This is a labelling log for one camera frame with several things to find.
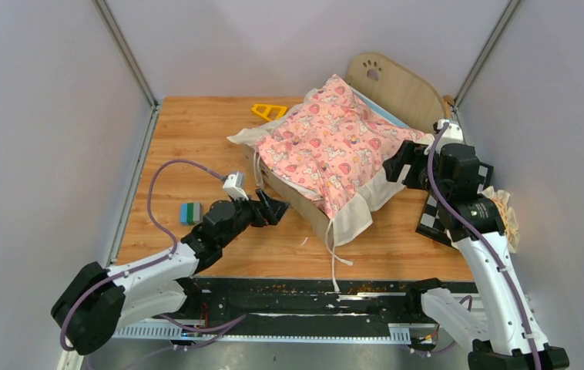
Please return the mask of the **orange duck print pillow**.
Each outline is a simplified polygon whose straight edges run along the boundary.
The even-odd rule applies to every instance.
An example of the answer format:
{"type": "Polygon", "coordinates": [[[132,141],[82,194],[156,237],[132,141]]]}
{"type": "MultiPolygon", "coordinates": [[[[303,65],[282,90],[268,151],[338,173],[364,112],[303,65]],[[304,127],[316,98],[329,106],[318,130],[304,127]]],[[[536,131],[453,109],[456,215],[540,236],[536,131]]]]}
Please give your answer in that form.
{"type": "Polygon", "coordinates": [[[520,243],[519,223],[514,209],[509,205],[511,194],[506,190],[496,190],[493,186],[486,187],[481,195],[490,199],[498,208],[505,234],[508,237],[509,251],[516,253],[520,243]]]}

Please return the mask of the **pink unicorn drawstring bag blanket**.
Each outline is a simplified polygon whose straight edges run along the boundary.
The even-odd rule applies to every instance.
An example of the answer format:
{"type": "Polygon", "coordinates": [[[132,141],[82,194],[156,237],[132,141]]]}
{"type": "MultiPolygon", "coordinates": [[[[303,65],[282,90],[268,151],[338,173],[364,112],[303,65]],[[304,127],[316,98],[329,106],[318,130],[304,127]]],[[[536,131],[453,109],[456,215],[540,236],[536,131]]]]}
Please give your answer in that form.
{"type": "Polygon", "coordinates": [[[383,162],[405,140],[428,145],[435,140],[385,119],[338,75],[284,117],[227,139],[250,147],[253,165],[264,165],[327,216],[324,244],[333,264],[346,265],[353,263],[339,257],[336,247],[370,227],[372,212],[405,188],[400,180],[387,181],[383,162]]]}

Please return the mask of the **wooden striped pet bed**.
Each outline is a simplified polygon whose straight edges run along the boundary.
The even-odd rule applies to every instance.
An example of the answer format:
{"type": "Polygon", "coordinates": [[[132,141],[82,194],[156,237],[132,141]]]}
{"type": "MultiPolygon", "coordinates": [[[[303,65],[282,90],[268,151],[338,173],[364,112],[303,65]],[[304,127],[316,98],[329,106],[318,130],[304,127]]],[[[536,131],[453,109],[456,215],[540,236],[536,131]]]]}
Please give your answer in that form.
{"type": "MultiPolygon", "coordinates": [[[[341,77],[377,113],[397,126],[406,126],[432,135],[435,121],[449,117],[445,101],[425,79],[387,56],[368,52],[356,56],[341,77]]],[[[274,178],[264,165],[253,165],[254,151],[242,144],[247,162],[260,185],[274,188],[308,220],[324,242],[328,219],[293,188],[274,178]]]]}

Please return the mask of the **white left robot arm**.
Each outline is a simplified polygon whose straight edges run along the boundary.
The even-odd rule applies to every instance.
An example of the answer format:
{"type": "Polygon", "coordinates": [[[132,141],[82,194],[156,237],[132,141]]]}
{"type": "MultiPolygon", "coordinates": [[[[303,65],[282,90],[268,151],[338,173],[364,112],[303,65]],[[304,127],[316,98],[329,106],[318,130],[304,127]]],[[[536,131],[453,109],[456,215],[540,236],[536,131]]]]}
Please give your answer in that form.
{"type": "Polygon", "coordinates": [[[116,330],[143,319],[173,312],[195,317],[202,300],[190,278],[215,264],[248,227],[279,224],[290,206],[263,190],[256,194],[256,200],[214,202],[200,224],[157,254],[115,267],[96,261],[82,267],[51,309],[62,349],[88,355],[116,330]]]}

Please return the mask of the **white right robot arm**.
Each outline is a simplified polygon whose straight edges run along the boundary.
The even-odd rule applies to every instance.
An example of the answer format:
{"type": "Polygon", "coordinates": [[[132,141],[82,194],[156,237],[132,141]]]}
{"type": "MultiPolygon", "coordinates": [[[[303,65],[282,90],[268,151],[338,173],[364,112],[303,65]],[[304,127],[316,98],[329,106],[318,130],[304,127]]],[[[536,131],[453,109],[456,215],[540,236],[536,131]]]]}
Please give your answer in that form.
{"type": "Polygon", "coordinates": [[[475,149],[461,143],[437,147],[405,140],[385,160],[388,181],[425,190],[437,200],[438,219],[472,272],[486,322],[437,281],[406,299],[406,313],[414,321],[439,323],[468,351],[470,369],[567,369],[566,350],[550,345],[530,311],[501,214],[478,191],[479,167],[475,149]]]}

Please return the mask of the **blue green grey block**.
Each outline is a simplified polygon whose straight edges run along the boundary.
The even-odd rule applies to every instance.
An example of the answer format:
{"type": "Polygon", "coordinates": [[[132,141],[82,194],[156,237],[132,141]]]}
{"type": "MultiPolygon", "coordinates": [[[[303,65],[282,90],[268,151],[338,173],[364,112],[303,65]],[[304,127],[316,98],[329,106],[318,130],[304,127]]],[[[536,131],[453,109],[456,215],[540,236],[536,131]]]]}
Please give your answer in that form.
{"type": "Polygon", "coordinates": [[[203,205],[199,202],[182,203],[180,205],[179,222],[184,226],[194,226],[203,219],[203,205]]]}

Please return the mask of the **yellow triangle toy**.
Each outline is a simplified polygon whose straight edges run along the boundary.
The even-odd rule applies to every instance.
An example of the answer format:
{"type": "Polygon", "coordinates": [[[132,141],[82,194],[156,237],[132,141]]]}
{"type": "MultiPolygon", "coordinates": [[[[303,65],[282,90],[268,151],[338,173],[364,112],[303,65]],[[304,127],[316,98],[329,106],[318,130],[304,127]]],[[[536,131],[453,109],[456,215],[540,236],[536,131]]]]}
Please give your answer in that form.
{"type": "Polygon", "coordinates": [[[260,117],[266,122],[272,122],[277,119],[281,119],[288,112],[289,108],[282,105],[266,104],[266,103],[254,103],[250,107],[250,111],[255,115],[260,117]]]}

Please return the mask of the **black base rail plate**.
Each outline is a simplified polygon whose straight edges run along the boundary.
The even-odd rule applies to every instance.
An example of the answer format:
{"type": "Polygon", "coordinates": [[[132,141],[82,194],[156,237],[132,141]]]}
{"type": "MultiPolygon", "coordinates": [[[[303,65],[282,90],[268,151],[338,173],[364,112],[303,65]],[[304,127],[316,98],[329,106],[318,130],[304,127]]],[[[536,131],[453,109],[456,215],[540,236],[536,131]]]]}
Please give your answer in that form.
{"type": "Polygon", "coordinates": [[[446,288],[457,297],[476,294],[472,282],[341,281],[335,292],[329,280],[197,277],[183,286],[196,292],[171,318],[210,327],[234,319],[232,335],[270,338],[379,338],[392,324],[424,325],[435,321],[419,311],[419,288],[446,288]]]}

